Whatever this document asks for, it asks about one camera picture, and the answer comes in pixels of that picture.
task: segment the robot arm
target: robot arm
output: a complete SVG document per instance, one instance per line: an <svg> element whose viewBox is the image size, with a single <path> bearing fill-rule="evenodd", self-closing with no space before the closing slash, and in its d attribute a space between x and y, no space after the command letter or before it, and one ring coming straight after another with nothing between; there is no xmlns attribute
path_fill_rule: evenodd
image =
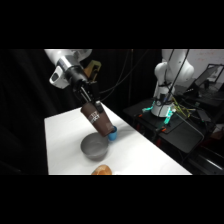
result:
<svg viewBox="0 0 224 224"><path fill-rule="evenodd" d="M80 61L87 58L91 49L45 49L56 70L50 78L50 83L60 89L71 85L76 97L82 102L81 112L95 129L103 136L114 131L103 106L100 102L98 84L89 81Z"/></svg>
<svg viewBox="0 0 224 224"><path fill-rule="evenodd" d="M156 100L152 113L159 117L167 117L167 113L172 106L172 95L169 94L169 90L172 88L174 80L177 78L175 84L183 83L191 79L194 74L194 67L188 62L188 60L184 62L186 50L175 49L171 59L169 60L171 51L172 49L162 50L165 62L158 64L155 69L158 83L154 94Z"/></svg>

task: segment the gray bowl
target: gray bowl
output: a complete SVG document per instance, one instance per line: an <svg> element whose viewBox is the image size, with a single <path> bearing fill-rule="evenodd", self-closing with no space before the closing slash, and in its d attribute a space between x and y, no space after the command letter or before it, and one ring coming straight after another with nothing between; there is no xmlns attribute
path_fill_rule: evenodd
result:
<svg viewBox="0 0 224 224"><path fill-rule="evenodd" d="M108 152L108 138L103 138L100 134L88 135L81 143L83 154L92 160L100 160Z"/></svg>

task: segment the black curtain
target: black curtain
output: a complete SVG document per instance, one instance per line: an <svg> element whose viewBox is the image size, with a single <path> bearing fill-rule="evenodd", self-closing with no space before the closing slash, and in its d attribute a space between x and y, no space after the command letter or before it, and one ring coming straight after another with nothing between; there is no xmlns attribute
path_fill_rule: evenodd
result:
<svg viewBox="0 0 224 224"><path fill-rule="evenodd" d="M127 52L94 49L83 61L84 66L91 60L102 63L97 78L101 91L116 84ZM129 52L124 75L145 49ZM161 51L150 50L132 75L105 100L105 105L123 118L123 109L152 97L156 84L154 69L159 62ZM54 69L43 49L0 50L0 162L27 174L48 173L44 119L81 106L70 87L60 90L49 84Z"/></svg>
<svg viewBox="0 0 224 224"><path fill-rule="evenodd" d="M135 65L147 49L135 49L133 65ZM133 71L131 81L131 105L153 97L157 78L155 76L156 66L162 62L161 49L149 49L146 56Z"/></svg>

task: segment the green light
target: green light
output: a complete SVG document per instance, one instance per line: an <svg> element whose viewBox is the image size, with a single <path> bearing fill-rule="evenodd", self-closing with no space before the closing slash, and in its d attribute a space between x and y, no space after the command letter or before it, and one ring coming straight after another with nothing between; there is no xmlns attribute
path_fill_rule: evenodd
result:
<svg viewBox="0 0 224 224"><path fill-rule="evenodd" d="M170 118L167 117L166 120L165 120L165 122L164 122L164 124L168 124L169 121L170 121Z"/></svg>
<svg viewBox="0 0 224 224"><path fill-rule="evenodd" d="M150 111L150 110L152 110L152 109L153 109L154 104L155 104L155 101L153 102L152 107L142 109L143 113L144 113L145 111Z"/></svg>
<svg viewBox="0 0 224 224"><path fill-rule="evenodd" d="M172 117L172 115L173 115L173 112L172 112L172 110L170 110L170 108L169 108L169 110L168 110L168 112L167 112L167 115L166 115L166 120L164 121L164 124L168 124L169 122L170 122L170 118Z"/></svg>

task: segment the cable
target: cable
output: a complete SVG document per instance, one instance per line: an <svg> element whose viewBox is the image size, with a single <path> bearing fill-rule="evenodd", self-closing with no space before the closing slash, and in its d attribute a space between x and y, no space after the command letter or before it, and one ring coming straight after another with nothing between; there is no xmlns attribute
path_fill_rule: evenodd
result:
<svg viewBox="0 0 224 224"><path fill-rule="evenodd" d="M133 70L138 66L138 64L141 62L141 60L146 56L146 54L149 52L149 49L143 54L143 56L139 59L139 61L136 63L136 65L131 69L131 71L118 83L116 84L114 87L111 87L110 89L107 89L105 91L102 91L100 92L100 94L103 94L103 93L107 93L109 92L110 90L113 90L115 88L117 88L121 83L123 83L129 75L132 74Z"/></svg>
<svg viewBox="0 0 224 224"><path fill-rule="evenodd" d="M194 126L192 126L190 123L188 123L185 119L183 119L178 113L176 113L176 115L183 120L185 123L187 123L190 127L192 127L195 131L197 131L201 136L202 136L202 140L198 143L198 145L204 140L205 136Z"/></svg>
<svg viewBox="0 0 224 224"><path fill-rule="evenodd" d="M188 124L191 128L193 128L195 131L197 131L197 132L202 136L201 141L195 146L195 148L196 148L197 146L199 146L199 145L204 141L205 136L204 136L198 129L196 129L194 126L192 126L190 123L188 123L185 119L183 119L178 113L176 113L176 115L177 115L181 120L183 120L186 124ZM183 159L183 161L181 162L181 165L183 165L184 161L189 157L189 155L190 155L190 153Z"/></svg>
<svg viewBox="0 0 224 224"><path fill-rule="evenodd" d="M169 58L168 63L170 62L170 60L171 60L171 58L172 58L172 56L173 56L173 52L174 52L174 50L175 50L175 49L173 49L173 51L171 52L171 55L170 55L170 58ZM190 49L187 50L187 54L186 54L186 56L185 56L185 58L184 58L184 61L183 61L182 65L181 65L181 67L180 67L180 69L179 69L179 71L178 71L178 73L177 73L177 76L176 76L176 78L175 78L175 80L174 80L174 82L173 82L173 84L172 84L172 86L171 86L170 89L169 89L169 87L168 87L168 85L167 85L167 81L166 81L166 73L167 73L167 69L166 69L166 72L165 72L165 84L167 85L167 88L169 89L169 94L172 94L173 87L174 87L174 85L175 85L175 83L176 83L176 81L177 81L177 79L178 79L178 77L179 77L179 75L180 75L180 72L181 72L181 70L182 70L182 68L183 68L183 66L184 66L184 64L185 64L185 61L187 60L187 57L188 57L189 52L190 52ZM162 105L162 107L161 107L161 109L160 109L160 111L159 111L159 115L158 115L158 117L160 116L161 111L162 111L162 109L163 109L165 103L166 103L166 102L163 103L163 105Z"/></svg>
<svg viewBox="0 0 224 224"><path fill-rule="evenodd" d="M120 82L121 77L123 76L124 69L125 69L125 67L126 67L126 65L127 65L129 52L130 52L130 51L128 50L128 52L127 52L127 56L126 56L126 59L125 59L125 62L124 62L124 66L123 66L122 72L121 72L121 74L120 74L120 77L119 77L119 79L118 79L118 81L117 81L117 84ZM101 101L103 102L103 101L106 100L108 97L110 97L110 96L113 94L114 91L115 91L115 89L113 89L112 92L109 93L108 96L106 96L106 97L105 97L103 100L101 100Z"/></svg>
<svg viewBox="0 0 224 224"><path fill-rule="evenodd" d="M175 49L172 50L172 52L171 52L171 54L170 54L170 57L169 57L169 60L168 60L167 64L170 62L170 60L171 60L171 58L172 58L172 56L173 56L173 52L174 52L174 51L175 51ZM167 85L167 83L166 83L166 73L167 73L167 68L166 68L166 71L165 71L165 85ZM162 105L161 108L160 108L159 115L158 115L158 117L157 117L157 119L156 119L155 125L156 125L156 123L157 123L157 121L158 121L158 118L159 118L159 116L160 116L160 114L161 114L161 112L162 112L163 107L165 106L165 103L166 103L166 102L163 102L163 105Z"/></svg>
<svg viewBox="0 0 224 224"><path fill-rule="evenodd" d="M185 64L185 61L187 60L187 57L188 57L189 52L190 52L190 49L187 49L187 54L186 54L186 56L185 56L185 58L184 58L184 61L183 61L182 65L181 65L181 67L180 67L180 70L179 70L179 72L178 72L178 74L177 74L177 76L176 76L176 78L175 78L175 80L174 80L174 82L173 82L173 85L171 86L171 89L170 89L170 92L169 92L169 93L172 92L173 87L174 87L174 85L175 85L177 79L179 78L180 72L181 72L181 70L182 70L182 68L183 68L183 66L184 66L184 64Z"/></svg>

